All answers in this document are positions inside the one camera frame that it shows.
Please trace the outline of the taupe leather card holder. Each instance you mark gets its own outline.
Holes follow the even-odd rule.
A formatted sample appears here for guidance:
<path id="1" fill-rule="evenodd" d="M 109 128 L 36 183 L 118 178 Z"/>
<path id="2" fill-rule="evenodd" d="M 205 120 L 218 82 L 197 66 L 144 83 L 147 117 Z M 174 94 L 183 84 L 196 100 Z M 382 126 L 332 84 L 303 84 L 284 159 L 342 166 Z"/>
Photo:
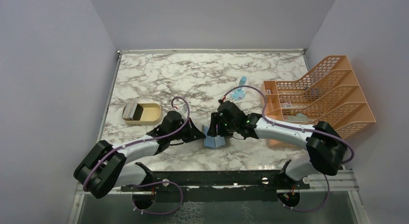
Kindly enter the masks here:
<path id="1" fill-rule="evenodd" d="M 204 139 L 204 147 L 209 149 L 221 149 L 230 146 L 230 141 L 226 137 L 216 136 L 206 136 Z"/>

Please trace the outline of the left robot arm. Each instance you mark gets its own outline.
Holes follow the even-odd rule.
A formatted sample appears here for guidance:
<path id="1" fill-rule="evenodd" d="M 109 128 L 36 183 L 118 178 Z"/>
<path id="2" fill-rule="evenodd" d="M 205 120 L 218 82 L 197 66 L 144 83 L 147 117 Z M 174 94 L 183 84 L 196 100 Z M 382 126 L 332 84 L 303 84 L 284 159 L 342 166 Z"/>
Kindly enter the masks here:
<path id="1" fill-rule="evenodd" d="M 174 140 L 189 143 L 203 140 L 191 118 L 177 111 L 169 111 L 162 123 L 139 139 L 112 145 L 106 140 L 98 141 L 74 170 L 74 178 L 83 185 L 84 191 L 95 198 L 102 198 L 114 187 L 134 184 L 139 190 L 151 186 L 151 176 L 132 161 L 157 155 L 166 150 Z"/>

